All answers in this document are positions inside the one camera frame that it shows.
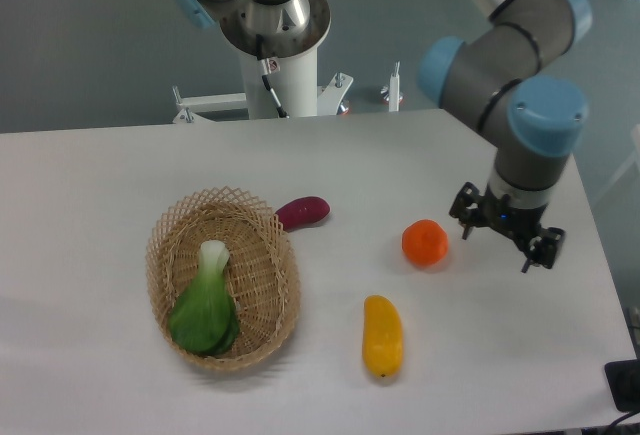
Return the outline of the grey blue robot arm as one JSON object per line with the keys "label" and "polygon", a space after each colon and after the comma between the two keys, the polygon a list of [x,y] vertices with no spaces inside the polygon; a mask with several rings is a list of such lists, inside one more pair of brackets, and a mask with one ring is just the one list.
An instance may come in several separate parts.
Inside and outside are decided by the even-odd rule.
{"label": "grey blue robot arm", "polygon": [[[472,43],[444,37],[422,59],[418,84],[439,108],[496,148],[485,189],[464,185],[450,213],[465,233],[512,240],[530,266],[551,268],[565,233],[541,223],[588,117],[572,83],[543,69],[592,24],[588,0],[473,0],[490,29]],[[334,115],[341,97],[317,84],[327,0],[175,0],[197,27],[218,25],[241,62],[249,116]]]}

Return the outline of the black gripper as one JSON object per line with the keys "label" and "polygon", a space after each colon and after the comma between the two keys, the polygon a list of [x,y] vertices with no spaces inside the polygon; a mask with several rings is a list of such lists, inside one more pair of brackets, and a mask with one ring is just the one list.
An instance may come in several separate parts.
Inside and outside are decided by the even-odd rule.
{"label": "black gripper", "polygon": [[462,227],[462,239],[467,240],[474,228],[490,228],[512,240],[524,250],[525,262],[521,268],[527,273],[531,266],[552,269],[560,254],[565,231],[557,227],[541,228],[540,220],[547,205],[535,208],[515,208],[511,198],[498,198],[490,189],[483,195],[471,182],[466,182],[449,210],[449,215]]}

